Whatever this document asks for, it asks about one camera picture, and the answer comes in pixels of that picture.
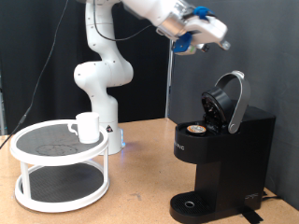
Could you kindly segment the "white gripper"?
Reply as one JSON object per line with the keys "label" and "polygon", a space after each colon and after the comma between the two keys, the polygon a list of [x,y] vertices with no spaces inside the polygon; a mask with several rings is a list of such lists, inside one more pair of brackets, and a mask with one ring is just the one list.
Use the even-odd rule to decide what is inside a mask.
{"label": "white gripper", "polygon": [[203,52],[209,51],[209,43],[216,43],[223,50],[229,50],[231,44],[225,40],[228,31],[227,26],[215,17],[207,16],[206,20],[201,20],[194,16],[187,20],[184,29],[192,35],[191,44],[199,45]]}

